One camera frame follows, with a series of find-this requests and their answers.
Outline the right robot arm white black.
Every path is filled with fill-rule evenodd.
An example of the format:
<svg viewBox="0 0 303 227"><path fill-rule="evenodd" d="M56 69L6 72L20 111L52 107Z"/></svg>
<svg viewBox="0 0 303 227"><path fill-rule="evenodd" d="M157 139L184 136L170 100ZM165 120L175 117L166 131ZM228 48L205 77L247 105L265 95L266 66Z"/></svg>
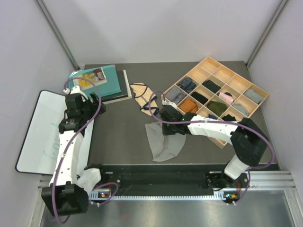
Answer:
<svg viewBox="0 0 303 227"><path fill-rule="evenodd" d="M209 186L214 189L234 186L249 167L258 166L266 148L268 138L249 118L241 121L220 121L196 113L182 115L170 105L160 110L164 135L176 133L197 135L222 140L232 145L235 155L226 164L220 175L208 176Z"/></svg>

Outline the grey underwear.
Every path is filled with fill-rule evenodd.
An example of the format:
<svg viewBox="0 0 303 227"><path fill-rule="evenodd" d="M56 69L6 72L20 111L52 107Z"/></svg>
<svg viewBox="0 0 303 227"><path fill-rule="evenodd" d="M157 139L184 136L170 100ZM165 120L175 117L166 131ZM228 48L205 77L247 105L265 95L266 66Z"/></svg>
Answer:
<svg viewBox="0 0 303 227"><path fill-rule="evenodd" d="M176 157L182 150L186 135L163 135L162 123L153 122L145 124L147 138L151 149L153 161L163 162Z"/></svg>

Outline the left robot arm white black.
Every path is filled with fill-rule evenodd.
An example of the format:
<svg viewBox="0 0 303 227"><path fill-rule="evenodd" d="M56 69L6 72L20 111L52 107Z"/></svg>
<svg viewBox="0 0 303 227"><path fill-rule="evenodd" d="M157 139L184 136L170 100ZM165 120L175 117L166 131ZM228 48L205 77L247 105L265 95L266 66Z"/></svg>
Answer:
<svg viewBox="0 0 303 227"><path fill-rule="evenodd" d="M94 186L100 188L107 183L107 175L97 168L85 168L81 176L77 174L85 129L97 115L106 111L106 106L95 93L89 98L81 93L69 94L65 104L66 110L58 126L60 143L55 172L49 186L41 193L56 219L87 212L89 194Z"/></svg>

